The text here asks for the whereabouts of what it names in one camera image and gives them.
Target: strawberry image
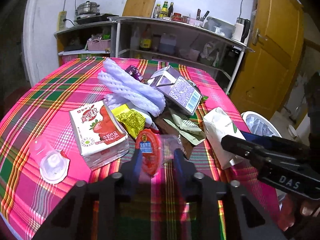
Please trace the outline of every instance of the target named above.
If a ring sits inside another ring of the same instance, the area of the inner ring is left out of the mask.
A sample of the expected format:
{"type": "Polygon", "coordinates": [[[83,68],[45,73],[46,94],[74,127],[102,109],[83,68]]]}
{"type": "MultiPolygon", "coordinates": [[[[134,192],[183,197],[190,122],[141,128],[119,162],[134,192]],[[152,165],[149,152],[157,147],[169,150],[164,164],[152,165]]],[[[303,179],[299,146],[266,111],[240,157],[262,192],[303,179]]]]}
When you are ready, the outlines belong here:
{"type": "Polygon", "coordinates": [[[102,115],[102,120],[94,120],[90,125],[90,130],[98,133],[101,141],[108,145],[125,136],[117,129],[104,106],[101,107],[100,114],[102,115]]]}
{"type": "Polygon", "coordinates": [[[103,118],[104,118],[104,117],[109,118],[108,112],[107,112],[107,110],[106,110],[106,108],[105,108],[104,106],[101,107],[101,109],[100,109],[100,114],[102,115],[103,118]]]}

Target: milk carton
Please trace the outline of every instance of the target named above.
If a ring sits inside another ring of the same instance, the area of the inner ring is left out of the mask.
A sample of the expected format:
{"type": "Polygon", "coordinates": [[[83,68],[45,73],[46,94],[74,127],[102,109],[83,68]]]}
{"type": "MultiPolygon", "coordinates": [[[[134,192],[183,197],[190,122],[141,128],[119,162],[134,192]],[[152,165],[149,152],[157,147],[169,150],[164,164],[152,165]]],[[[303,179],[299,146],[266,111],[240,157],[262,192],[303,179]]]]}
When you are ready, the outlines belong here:
{"type": "Polygon", "coordinates": [[[82,106],[69,114],[80,154],[92,170],[129,151],[127,132],[103,101],[82,106]]]}

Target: plaid tablecloth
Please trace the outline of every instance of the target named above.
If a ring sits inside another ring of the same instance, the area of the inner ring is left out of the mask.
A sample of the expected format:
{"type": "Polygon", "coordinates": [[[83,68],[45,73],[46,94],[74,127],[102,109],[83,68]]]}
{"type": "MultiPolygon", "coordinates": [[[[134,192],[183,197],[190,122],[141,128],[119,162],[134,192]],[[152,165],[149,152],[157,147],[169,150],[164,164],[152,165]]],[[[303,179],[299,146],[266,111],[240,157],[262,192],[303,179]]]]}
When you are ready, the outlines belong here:
{"type": "MultiPolygon", "coordinates": [[[[28,91],[0,122],[0,199],[1,213],[22,239],[31,239],[51,210],[78,181],[95,182],[118,171],[123,162],[130,160],[130,152],[93,172],[79,154],[69,111],[86,103],[102,100],[110,91],[97,79],[102,70],[102,57],[74,59],[48,75],[28,91]],[[55,149],[63,149],[70,159],[67,177],[57,185],[43,181],[39,167],[29,158],[29,143],[44,134],[55,149]]],[[[168,63],[142,59],[115,58],[122,68],[135,65],[148,79],[152,73],[168,63]]],[[[236,126],[248,131],[239,112],[218,84],[206,72],[171,63],[180,73],[192,80],[209,99],[199,105],[191,120],[202,128],[202,118],[220,106],[236,126]]],[[[275,190],[256,179],[256,171],[244,163],[232,169],[220,170],[219,163],[207,140],[194,147],[190,161],[198,171],[215,180],[239,180],[273,218],[279,212],[275,190]]],[[[150,183],[142,185],[134,203],[121,207],[117,228],[118,239],[195,239],[191,230],[195,225],[196,207],[182,200],[173,163],[167,162],[150,183]]],[[[225,236],[223,207],[220,204],[221,239],[225,236]]]]}

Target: clear plastic cup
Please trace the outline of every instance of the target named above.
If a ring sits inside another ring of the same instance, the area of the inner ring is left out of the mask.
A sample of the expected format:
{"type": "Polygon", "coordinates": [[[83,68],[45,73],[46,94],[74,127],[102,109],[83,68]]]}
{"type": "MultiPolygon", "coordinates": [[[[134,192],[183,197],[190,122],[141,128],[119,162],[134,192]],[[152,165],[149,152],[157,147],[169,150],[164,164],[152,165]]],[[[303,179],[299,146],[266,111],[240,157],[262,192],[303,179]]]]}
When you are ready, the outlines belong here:
{"type": "Polygon", "coordinates": [[[55,181],[65,174],[68,168],[67,159],[53,149],[43,135],[31,141],[29,150],[30,156],[39,165],[41,175],[46,180],[55,181]]]}

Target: wooden door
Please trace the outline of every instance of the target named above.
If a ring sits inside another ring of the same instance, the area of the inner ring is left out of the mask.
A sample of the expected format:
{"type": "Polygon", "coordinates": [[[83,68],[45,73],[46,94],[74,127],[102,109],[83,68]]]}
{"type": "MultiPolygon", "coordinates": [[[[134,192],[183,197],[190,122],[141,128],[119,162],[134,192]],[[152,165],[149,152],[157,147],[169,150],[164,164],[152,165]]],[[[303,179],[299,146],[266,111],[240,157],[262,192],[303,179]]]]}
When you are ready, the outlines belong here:
{"type": "Polygon", "coordinates": [[[303,11],[297,0],[258,0],[244,65],[231,91],[240,113],[270,119],[287,93],[303,45],[303,11]]]}

